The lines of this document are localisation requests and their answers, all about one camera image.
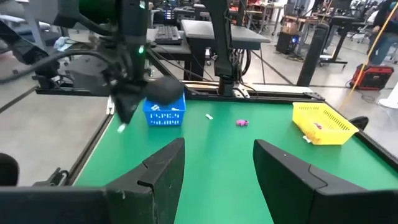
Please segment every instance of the plastic basket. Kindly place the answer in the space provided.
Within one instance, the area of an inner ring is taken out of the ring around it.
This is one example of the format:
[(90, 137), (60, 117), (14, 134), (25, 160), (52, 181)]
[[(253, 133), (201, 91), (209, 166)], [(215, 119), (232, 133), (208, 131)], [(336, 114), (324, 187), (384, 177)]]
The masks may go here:
[(179, 100), (171, 105), (159, 105), (159, 110), (152, 110), (154, 105), (157, 105), (157, 103), (149, 100), (144, 102), (144, 113), (149, 126), (180, 126), (182, 124), (182, 119), (187, 109), (185, 95), (182, 95)]
[(316, 145), (342, 145), (358, 132), (325, 103), (293, 103), (293, 122)]

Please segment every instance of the blue basket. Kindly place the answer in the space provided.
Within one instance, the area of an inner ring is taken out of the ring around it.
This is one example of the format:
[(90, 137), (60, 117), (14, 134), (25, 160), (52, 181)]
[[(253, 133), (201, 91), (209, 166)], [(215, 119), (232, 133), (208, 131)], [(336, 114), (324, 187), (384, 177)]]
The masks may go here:
[(180, 126), (187, 106), (185, 104), (185, 95), (167, 106), (160, 106), (159, 110), (152, 110), (157, 103), (145, 100), (144, 113), (149, 126)]

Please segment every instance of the green table surface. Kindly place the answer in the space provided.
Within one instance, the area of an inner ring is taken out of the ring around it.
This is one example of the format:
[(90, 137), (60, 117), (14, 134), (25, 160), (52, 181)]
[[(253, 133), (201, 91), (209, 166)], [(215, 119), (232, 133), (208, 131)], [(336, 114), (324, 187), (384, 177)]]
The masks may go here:
[[(343, 146), (304, 141), (292, 122), (292, 110), (292, 105), (187, 101), (181, 127), (150, 127), (140, 107), (121, 134), (116, 131), (120, 123), (113, 118), (75, 186), (106, 185), (184, 137), (185, 175), (177, 224), (272, 223), (252, 161), (255, 139), (365, 189), (398, 189), (398, 173), (356, 137)], [(248, 120), (249, 126), (237, 127), (238, 119)]]

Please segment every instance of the gray floor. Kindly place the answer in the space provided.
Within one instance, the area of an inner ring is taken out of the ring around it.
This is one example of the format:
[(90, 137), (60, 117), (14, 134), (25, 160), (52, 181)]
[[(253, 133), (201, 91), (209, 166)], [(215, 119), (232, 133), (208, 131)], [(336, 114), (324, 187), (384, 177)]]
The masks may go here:
[[(71, 34), (74, 39), (85, 38), (85, 34), (73, 32)], [(264, 35), (273, 41), (262, 46), (263, 57), (268, 64), (264, 64), (265, 75), (262, 75), (261, 60), (253, 55), (251, 67), (244, 76), (244, 81), (263, 83), (265, 78), (266, 83), (285, 85), (295, 83), (302, 63), (287, 60), (285, 55), (275, 54), (276, 37), (271, 37), (267, 33)], [(337, 41), (338, 37), (333, 40), (333, 44)], [(323, 95), (333, 106), (338, 107), (349, 93), (349, 89), (345, 88), (346, 82), (353, 76), (356, 66), (366, 58), (366, 49), (366, 44), (357, 44), (347, 39), (339, 54), (342, 60), (348, 61), (346, 68), (343, 70), (341, 65), (336, 64), (318, 67), (311, 82), (312, 89)], [(181, 70), (167, 66), (176, 76), (182, 78)], [(21, 68), (23, 65), (8, 53), (0, 55), (0, 67), (2, 68), (0, 77), (5, 77), (12, 73), (13, 68)], [(205, 69), (217, 80), (213, 75), (212, 65), (206, 66)], [(161, 74), (155, 72), (154, 75), (158, 77)], [(394, 74), (388, 87), (393, 87), (397, 81), (398, 77)], [(27, 77), (1, 86), (0, 106), (34, 85), (35, 82)], [(377, 101), (380, 97), (388, 96), (390, 92), (391, 88), (380, 92), (365, 91), (362, 94), (371, 96)], [(367, 103), (361, 97), (361, 93), (354, 92), (352, 99), (340, 111), (347, 118), (368, 116), (371, 121), (366, 133), (398, 156), (398, 148), (394, 147), (394, 137), (398, 136), (398, 111), (382, 108), (375, 103)], [(0, 152), (8, 153), (19, 161), (21, 166), (19, 185), (31, 185), (35, 181), (45, 180), (57, 167), (71, 168), (104, 118), (105, 107), (105, 98), (44, 96), (32, 93), (1, 113)]]

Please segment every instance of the black table edge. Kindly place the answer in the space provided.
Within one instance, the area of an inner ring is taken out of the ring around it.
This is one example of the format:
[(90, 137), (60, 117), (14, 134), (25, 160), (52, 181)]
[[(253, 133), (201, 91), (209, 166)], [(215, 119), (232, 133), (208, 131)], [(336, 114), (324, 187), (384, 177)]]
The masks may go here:
[[(253, 91), (248, 91), (251, 99), (245, 98), (231, 98), (231, 97), (223, 97), (212, 94), (216, 90), (209, 90), (204, 88), (194, 88), (196, 91), (208, 93), (208, 96), (203, 95), (190, 95), (187, 94), (185, 96), (186, 100), (208, 100), (208, 101), (228, 101), (228, 102), (238, 102), (238, 103), (275, 103), (275, 104), (291, 104), (293, 102), (307, 102), (307, 103), (326, 103), (325, 100), (319, 100), (309, 97), (303, 93), (279, 93), (279, 92), (262, 92), (258, 91), (260, 94), (258, 98), (256, 98), (256, 94)], [(98, 129), (94, 132), (94, 135), (90, 138), (88, 144), (79, 155), (78, 159), (72, 165), (70, 169), (70, 176), (67, 181), (67, 185), (72, 185), (78, 175), (80, 174), (82, 168), (86, 164), (86, 161), (89, 159), (91, 153), (96, 147), (98, 141), (101, 136), (105, 132), (108, 124), (112, 119), (112, 115), (106, 115), (104, 120), (101, 122)], [(378, 144), (375, 140), (373, 140), (370, 136), (365, 134), (363, 131), (359, 131), (355, 134), (355, 136), (363, 142), (373, 153), (379, 156), (385, 163), (387, 163), (391, 168), (393, 168), (396, 172), (398, 172), (398, 158), (392, 155), (389, 151), (383, 148), (380, 144)]]

